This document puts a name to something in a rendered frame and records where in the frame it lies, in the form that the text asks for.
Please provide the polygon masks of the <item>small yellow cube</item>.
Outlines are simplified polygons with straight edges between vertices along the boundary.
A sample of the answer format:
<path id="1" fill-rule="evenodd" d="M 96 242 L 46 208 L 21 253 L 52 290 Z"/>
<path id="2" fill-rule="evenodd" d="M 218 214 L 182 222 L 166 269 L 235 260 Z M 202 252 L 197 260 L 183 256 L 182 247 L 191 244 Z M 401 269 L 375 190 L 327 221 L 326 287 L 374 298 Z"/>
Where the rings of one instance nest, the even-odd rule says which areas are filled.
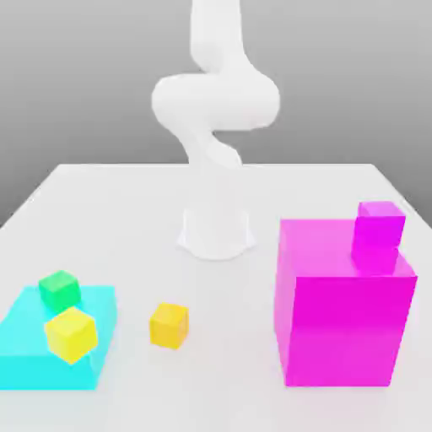
<path id="1" fill-rule="evenodd" d="M 75 306 L 50 319 L 44 330 L 50 351 L 69 365 L 98 344 L 95 319 Z"/>

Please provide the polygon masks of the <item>small magenta cube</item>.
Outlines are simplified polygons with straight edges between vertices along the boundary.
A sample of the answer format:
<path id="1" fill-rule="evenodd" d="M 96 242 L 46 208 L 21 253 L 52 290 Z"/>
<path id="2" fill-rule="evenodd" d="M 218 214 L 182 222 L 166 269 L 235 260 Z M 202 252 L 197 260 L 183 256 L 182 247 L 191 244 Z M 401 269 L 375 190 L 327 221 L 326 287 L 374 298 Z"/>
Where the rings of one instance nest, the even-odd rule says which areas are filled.
<path id="1" fill-rule="evenodd" d="M 351 257 L 365 273 L 391 274 L 396 266 L 405 214 L 390 201 L 360 202 Z"/>

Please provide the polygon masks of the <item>large cyan box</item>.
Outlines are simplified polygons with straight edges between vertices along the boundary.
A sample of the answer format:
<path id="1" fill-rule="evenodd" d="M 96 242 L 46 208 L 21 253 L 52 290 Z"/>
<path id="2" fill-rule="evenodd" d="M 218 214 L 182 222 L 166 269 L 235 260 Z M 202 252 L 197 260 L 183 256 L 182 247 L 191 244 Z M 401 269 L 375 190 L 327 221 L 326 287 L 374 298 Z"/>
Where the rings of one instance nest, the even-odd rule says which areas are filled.
<path id="1" fill-rule="evenodd" d="M 98 345 L 75 364 L 52 353 L 44 324 L 54 317 L 39 289 L 21 290 L 0 321 L 0 390 L 94 390 L 116 326 L 115 288 L 81 288 L 77 308 L 95 319 Z"/>

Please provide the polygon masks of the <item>large magenta box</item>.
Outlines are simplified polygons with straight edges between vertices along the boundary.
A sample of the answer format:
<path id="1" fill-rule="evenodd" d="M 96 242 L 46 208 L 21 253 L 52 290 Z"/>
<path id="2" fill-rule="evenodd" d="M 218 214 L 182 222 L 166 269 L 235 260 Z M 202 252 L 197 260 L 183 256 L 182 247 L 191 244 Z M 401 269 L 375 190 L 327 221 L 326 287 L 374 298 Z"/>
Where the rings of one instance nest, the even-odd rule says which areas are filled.
<path id="1" fill-rule="evenodd" d="M 353 246 L 351 219 L 283 219 L 273 325 L 286 386 L 386 387 L 418 276 L 396 247 Z"/>

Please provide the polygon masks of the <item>small orange cube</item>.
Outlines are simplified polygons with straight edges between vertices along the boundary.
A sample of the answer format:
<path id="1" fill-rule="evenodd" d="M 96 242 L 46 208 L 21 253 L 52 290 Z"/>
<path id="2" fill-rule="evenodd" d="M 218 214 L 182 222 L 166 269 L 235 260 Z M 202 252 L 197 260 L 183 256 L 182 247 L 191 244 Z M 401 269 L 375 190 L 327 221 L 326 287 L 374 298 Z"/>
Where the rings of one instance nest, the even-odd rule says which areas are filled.
<path id="1" fill-rule="evenodd" d="M 182 305 L 160 303 L 149 319 L 152 344 L 178 349 L 189 331 L 189 310 Z"/>

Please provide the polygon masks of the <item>small green cube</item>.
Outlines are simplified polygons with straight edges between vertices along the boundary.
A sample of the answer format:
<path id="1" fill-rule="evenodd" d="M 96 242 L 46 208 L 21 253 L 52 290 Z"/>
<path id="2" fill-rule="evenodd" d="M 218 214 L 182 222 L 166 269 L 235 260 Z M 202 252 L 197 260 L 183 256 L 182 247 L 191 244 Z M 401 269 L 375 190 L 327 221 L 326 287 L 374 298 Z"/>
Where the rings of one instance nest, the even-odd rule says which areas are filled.
<path id="1" fill-rule="evenodd" d="M 38 288 L 45 305 L 55 313 L 63 312 L 81 300 L 78 279 L 63 270 L 41 279 Z"/>

